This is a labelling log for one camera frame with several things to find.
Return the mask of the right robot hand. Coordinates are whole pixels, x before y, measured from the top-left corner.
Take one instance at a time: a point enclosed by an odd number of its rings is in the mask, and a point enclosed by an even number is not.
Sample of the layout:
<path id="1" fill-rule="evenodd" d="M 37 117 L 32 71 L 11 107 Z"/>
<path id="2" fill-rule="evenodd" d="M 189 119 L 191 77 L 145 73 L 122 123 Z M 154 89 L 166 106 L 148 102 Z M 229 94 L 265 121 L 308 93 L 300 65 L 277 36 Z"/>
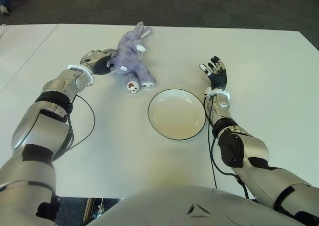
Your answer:
<path id="1" fill-rule="evenodd" d="M 226 68 L 217 56 L 211 58 L 207 65 L 199 64 L 199 68 L 207 75 L 212 89 L 225 90 L 227 85 Z"/>

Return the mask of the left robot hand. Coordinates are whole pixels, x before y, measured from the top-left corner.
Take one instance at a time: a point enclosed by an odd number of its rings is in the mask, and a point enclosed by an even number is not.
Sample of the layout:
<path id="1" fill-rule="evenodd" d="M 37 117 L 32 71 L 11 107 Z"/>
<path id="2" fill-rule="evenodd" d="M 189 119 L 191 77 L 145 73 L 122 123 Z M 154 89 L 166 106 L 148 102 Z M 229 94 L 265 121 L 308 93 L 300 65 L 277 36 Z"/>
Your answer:
<path id="1" fill-rule="evenodd" d="M 91 50 L 80 60 L 95 75 L 106 75 L 114 70 L 112 58 L 117 54 L 114 49 Z"/>

